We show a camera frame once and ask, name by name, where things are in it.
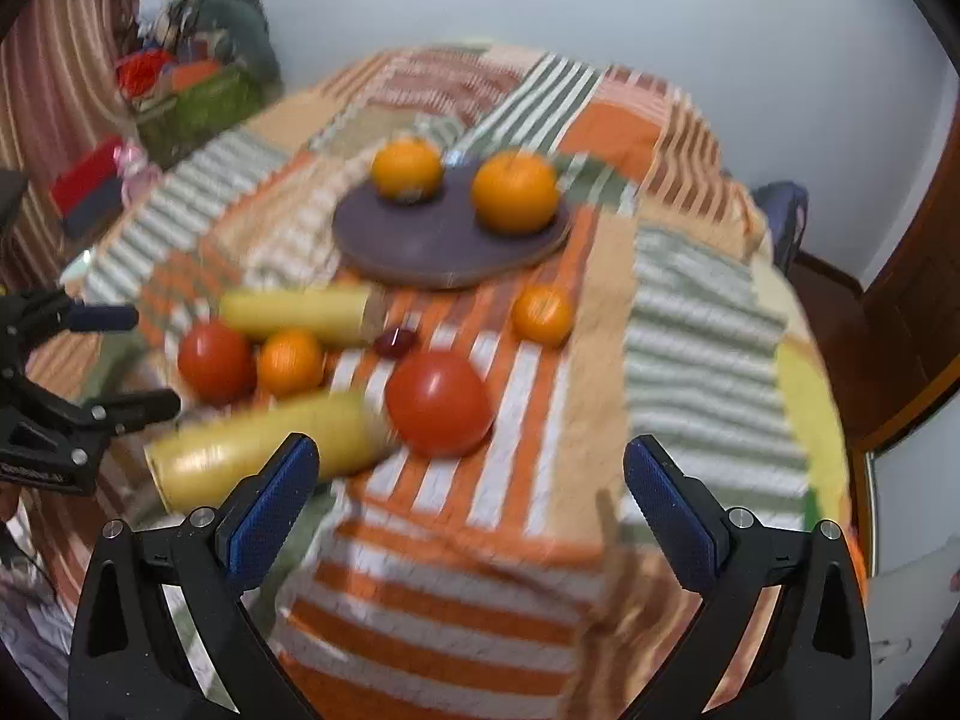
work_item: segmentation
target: round plate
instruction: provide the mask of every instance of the round plate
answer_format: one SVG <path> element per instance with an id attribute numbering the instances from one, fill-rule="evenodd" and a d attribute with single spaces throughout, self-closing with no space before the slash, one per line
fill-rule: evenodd
<path id="1" fill-rule="evenodd" d="M 358 186 L 333 214 L 333 239 L 344 259 L 385 284 L 451 290 L 534 265 L 563 245 L 571 220 L 563 202 L 549 225 L 532 235 L 483 228 L 470 203 L 479 167 L 448 167 L 433 199 L 413 205 L 382 199 L 370 181 Z"/>

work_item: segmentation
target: curtain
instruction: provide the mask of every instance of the curtain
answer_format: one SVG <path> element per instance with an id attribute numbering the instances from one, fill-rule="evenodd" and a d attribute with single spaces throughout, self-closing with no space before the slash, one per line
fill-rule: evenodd
<path id="1" fill-rule="evenodd" d="M 51 284 L 70 252 L 49 196 L 56 177 L 99 142 L 133 134 L 114 82 L 138 0 L 30 0 L 0 44 L 0 166 L 30 179 L 0 259 L 12 290 Z"/>

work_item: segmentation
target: patchwork blanket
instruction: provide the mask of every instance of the patchwork blanket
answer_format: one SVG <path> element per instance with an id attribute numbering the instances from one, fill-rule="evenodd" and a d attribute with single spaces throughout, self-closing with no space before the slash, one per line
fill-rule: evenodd
<path id="1" fill-rule="evenodd" d="M 358 280 L 330 235 L 337 201 L 400 132 L 447 152 L 527 148 L 575 208 L 539 266 L 459 293 L 391 290 L 390 319 L 469 355 L 497 407 L 489 443 L 459 461 L 401 449 L 311 502 L 251 614 L 325 718 L 616 717 L 685 630 L 680 589 L 625 493 L 623 447 L 653 433 L 724 506 L 762 522 L 848 525 L 836 410 L 805 319 L 770 265 L 760 212 L 722 170 L 687 95 L 649 74 L 517 47 L 391 50 L 291 95 L 168 173 L 116 225 L 82 285 L 132 301 L 126 341 L 63 337 L 35 380 L 94 394 L 170 383 L 179 339 L 230 286 Z M 565 349 L 520 341 L 517 292 L 557 284 L 578 305 Z M 392 363 L 330 362 L 333 389 L 382 405 Z M 150 434 L 114 442 L 95 498 L 25 493 L 25 517 L 72 611 L 104 522 L 161 512 Z M 713 703 L 741 685 L 772 611 L 765 595 Z M 210 695 L 224 703 L 182 598 L 169 594 Z"/>

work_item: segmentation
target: baseboard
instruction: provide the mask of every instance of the baseboard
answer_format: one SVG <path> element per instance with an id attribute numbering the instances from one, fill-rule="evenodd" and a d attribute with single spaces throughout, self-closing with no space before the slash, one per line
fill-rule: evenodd
<path id="1" fill-rule="evenodd" d="M 812 271 L 824 276 L 824 278 L 828 278 L 830 281 L 846 287 L 858 298 L 863 295 L 863 287 L 851 274 L 845 274 L 841 269 L 837 268 L 837 266 L 831 265 L 829 262 L 824 262 L 819 257 L 814 257 L 807 251 L 798 251 L 797 258 L 794 262 L 805 268 L 810 268 Z"/>

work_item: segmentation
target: yellow cylinder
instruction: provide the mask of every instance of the yellow cylinder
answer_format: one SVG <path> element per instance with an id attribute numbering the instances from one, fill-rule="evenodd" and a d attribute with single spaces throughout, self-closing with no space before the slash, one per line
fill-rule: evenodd
<path id="1" fill-rule="evenodd" d="M 272 410 L 192 425 L 145 449 L 168 512 L 219 506 L 244 477 L 258 473 L 291 433 L 320 450 L 320 480 L 366 469 L 390 452 L 394 433 L 360 391 L 322 392 Z"/>
<path id="2" fill-rule="evenodd" d="M 305 290 L 228 290 L 220 321 L 262 340 L 278 330 L 306 330 L 330 346 L 367 346 L 383 332 L 386 301 L 370 284 L 333 284 Z"/>

